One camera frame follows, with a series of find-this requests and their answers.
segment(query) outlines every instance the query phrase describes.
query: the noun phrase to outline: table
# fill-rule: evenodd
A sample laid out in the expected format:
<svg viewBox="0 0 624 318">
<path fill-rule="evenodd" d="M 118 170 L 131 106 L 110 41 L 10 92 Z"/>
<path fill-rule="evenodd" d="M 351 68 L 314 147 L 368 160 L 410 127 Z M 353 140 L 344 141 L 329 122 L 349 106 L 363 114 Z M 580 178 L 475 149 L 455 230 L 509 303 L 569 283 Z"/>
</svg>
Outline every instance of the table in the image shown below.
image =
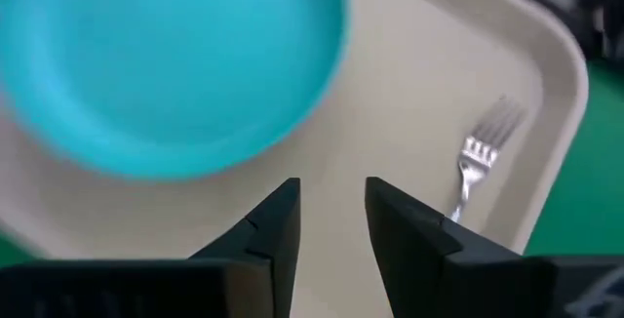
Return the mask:
<svg viewBox="0 0 624 318">
<path fill-rule="evenodd" d="M 593 63 L 585 118 L 526 248 L 529 255 L 624 253 L 624 79 Z M 0 265 L 30 256 L 0 239 Z"/>
</svg>

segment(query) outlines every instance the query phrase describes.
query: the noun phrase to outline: fork handle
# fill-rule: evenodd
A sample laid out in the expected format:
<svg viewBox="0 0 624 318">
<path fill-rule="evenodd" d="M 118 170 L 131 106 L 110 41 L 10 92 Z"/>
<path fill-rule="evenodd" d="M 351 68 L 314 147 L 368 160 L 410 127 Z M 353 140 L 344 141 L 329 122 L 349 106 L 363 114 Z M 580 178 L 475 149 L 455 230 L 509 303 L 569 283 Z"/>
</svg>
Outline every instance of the fork handle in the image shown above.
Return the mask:
<svg viewBox="0 0 624 318">
<path fill-rule="evenodd" d="M 468 202 L 469 197 L 470 197 L 470 184 L 464 181 L 461 183 L 461 195 L 459 196 L 459 201 L 457 201 L 455 210 L 450 215 L 450 220 L 454 222 L 459 222 L 459 219 L 461 219 L 461 213 L 464 210 L 464 206 L 466 206 L 466 203 Z"/>
</svg>

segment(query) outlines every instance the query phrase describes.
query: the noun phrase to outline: plate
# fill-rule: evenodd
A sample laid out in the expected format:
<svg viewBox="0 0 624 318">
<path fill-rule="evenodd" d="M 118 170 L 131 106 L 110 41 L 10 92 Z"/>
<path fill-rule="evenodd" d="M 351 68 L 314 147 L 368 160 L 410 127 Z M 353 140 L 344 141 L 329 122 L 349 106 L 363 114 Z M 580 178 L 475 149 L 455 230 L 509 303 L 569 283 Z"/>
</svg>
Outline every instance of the plate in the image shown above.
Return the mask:
<svg viewBox="0 0 624 318">
<path fill-rule="evenodd" d="M 285 137 L 332 79 L 345 0 L 0 0 L 18 120 L 109 174 L 182 179 Z"/>
</svg>

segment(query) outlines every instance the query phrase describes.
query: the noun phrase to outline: fork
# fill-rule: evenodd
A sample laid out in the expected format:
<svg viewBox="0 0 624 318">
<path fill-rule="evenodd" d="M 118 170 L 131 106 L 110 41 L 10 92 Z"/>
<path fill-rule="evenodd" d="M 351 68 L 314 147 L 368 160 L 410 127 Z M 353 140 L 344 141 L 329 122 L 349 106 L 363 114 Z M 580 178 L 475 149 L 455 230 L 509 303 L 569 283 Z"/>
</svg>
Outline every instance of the fork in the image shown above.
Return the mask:
<svg viewBox="0 0 624 318">
<path fill-rule="evenodd" d="M 500 150 L 524 118 L 524 110 L 513 100 L 501 98 L 466 138 L 458 157 L 461 196 L 450 219 L 459 222 L 470 190 L 482 181 L 496 162 Z"/>
</svg>

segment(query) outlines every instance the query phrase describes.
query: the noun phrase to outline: beige tray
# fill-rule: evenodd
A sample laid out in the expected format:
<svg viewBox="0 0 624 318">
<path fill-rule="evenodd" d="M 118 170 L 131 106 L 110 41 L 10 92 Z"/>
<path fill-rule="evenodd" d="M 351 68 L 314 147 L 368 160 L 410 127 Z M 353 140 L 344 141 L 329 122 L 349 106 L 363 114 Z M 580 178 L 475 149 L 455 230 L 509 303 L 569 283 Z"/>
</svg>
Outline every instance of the beige tray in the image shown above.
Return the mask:
<svg viewBox="0 0 624 318">
<path fill-rule="evenodd" d="M 461 142 L 507 95 L 530 114 L 463 223 L 520 252 L 585 108 L 587 74 L 570 34 L 527 0 L 351 2 L 348 54 L 322 106 L 280 145 L 212 178 L 165 185 L 99 177 L 49 157 L 5 113 L 5 229 L 54 258 L 183 258 L 287 177 L 301 177 L 292 316 L 387 316 L 365 177 L 448 213 Z"/>
</svg>

